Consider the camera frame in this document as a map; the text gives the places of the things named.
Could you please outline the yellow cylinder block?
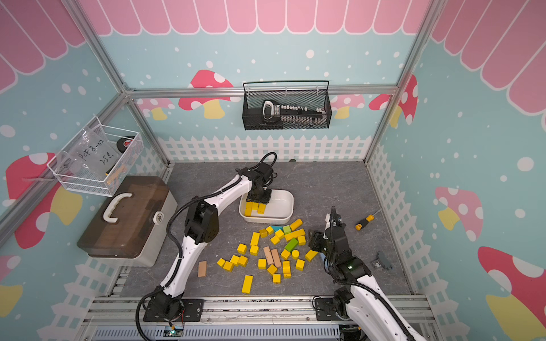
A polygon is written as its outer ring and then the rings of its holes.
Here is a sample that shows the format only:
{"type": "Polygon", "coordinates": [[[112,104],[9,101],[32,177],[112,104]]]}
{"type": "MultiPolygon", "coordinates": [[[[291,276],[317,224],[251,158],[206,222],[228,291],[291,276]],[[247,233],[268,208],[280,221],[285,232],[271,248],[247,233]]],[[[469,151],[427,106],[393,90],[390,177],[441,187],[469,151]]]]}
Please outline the yellow cylinder block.
{"type": "Polygon", "coordinates": [[[302,225],[303,225],[303,221],[301,219],[298,219],[298,220],[294,221],[293,223],[291,223],[289,226],[290,226],[291,231],[295,231],[298,228],[300,228],[302,225]]]}

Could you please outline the long yellow block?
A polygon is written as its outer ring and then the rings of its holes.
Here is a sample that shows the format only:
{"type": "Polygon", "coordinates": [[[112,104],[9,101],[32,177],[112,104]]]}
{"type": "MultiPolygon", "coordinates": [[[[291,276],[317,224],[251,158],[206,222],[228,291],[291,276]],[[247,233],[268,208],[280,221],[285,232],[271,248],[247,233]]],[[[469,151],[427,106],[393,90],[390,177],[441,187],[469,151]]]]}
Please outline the long yellow block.
{"type": "Polygon", "coordinates": [[[247,202],[245,204],[245,210],[244,210],[244,216],[245,217],[251,217],[252,216],[253,206],[254,206],[254,203],[251,203],[251,202],[247,202]]]}
{"type": "Polygon", "coordinates": [[[260,203],[260,204],[258,205],[258,207],[257,207],[257,213],[258,213],[258,214],[261,214],[261,215],[265,214],[266,207],[267,207],[266,204],[260,203]]]}

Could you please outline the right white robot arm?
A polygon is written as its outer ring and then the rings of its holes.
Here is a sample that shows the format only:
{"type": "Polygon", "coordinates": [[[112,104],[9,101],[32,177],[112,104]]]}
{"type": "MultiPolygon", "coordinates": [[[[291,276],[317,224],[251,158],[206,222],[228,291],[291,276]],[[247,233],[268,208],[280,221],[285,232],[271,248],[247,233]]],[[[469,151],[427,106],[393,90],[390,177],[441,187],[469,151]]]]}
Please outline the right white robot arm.
{"type": "Polygon", "coordinates": [[[369,340],[423,340],[381,290],[371,270],[353,255],[336,208],[327,215],[324,231],[311,230],[309,247],[324,255],[324,267],[334,283],[334,311],[363,330],[369,340]]]}

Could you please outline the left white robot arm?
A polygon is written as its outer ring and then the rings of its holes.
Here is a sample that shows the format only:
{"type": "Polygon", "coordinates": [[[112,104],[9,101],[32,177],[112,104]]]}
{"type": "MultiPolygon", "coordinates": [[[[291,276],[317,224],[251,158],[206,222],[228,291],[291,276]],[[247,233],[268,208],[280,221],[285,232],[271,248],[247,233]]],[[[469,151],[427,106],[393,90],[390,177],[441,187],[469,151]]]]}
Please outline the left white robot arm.
{"type": "Polygon", "coordinates": [[[151,311],[168,323],[182,317],[182,296],[190,272],[204,247],[218,235],[220,214],[243,195],[253,203],[269,203],[272,197],[269,186],[276,178],[273,170],[276,161],[275,152],[266,153],[254,166],[237,169],[236,176],[220,189],[183,204],[169,219],[166,236],[176,245],[178,254],[162,282],[137,304],[135,325],[143,340],[149,337],[141,326],[141,310],[151,311]]]}

